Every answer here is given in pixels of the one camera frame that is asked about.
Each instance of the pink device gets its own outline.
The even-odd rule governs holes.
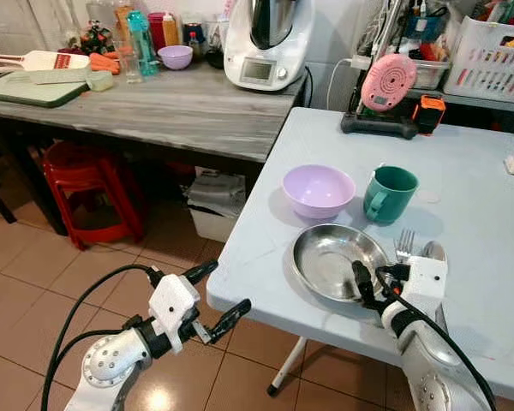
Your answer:
[[[402,54],[387,54],[375,62],[362,85],[362,101],[371,110],[387,111],[415,83],[417,66]]]

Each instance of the green mug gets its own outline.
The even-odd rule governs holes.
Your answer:
[[[402,215],[419,186],[409,171],[385,165],[374,172],[363,199],[366,217],[377,223],[393,223]]]

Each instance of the plastic bottle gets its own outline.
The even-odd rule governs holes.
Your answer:
[[[165,45],[179,45],[179,33],[176,21],[170,13],[164,15],[162,20],[162,30],[164,31]]]
[[[129,35],[134,50],[139,52],[140,73],[154,75],[158,72],[158,62],[152,47],[152,36],[149,32],[148,19],[139,11],[128,14]]]
[[[134,10],[131,0],[116,0],[114,14],[117,17],[117,29],[114,32],[114,39],[129,40],[128,14]]]
[[[165,47],[164,41],[164,30],[162,30],[162,20],[164,19],[164,13],[151,13],[148,15],[148,22],[150,23],[150,30],[152,35],[152,43],[154,44],[154,50],[158,51],[162,47]]]
[[[201,59],[202,53],[200,49],[200,43],[196,39],[196,33],[190,32],[190,40],[188,41],[188,47],[192,48],[192,60],[197,62]]]

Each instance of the mug handle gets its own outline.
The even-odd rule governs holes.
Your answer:
[[[377,218],[377,215],[379,214],[379,211],[381,207],[383,206],[383,203],[385,202],[385,199],[387,197],[387,194],[379,191],[375,196],[374,199],[371,200],[371,203],[369,203],[369,208],[366,211],[366,216],[370,220],[374,220]]]

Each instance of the white storage bin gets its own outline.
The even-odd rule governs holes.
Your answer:
[[[229,239],[237,221],[237,218],[227,218],[192,208],[190,214],[200,237],[220,242],[226,242]]]
[[[464,18],[444,92],[514,103],[514,26]]]
[[[449,62],[429,62],[427,60],[415,60],[417,66],[417,78],[413,88],[436,90],[439,81],[449,68]]]

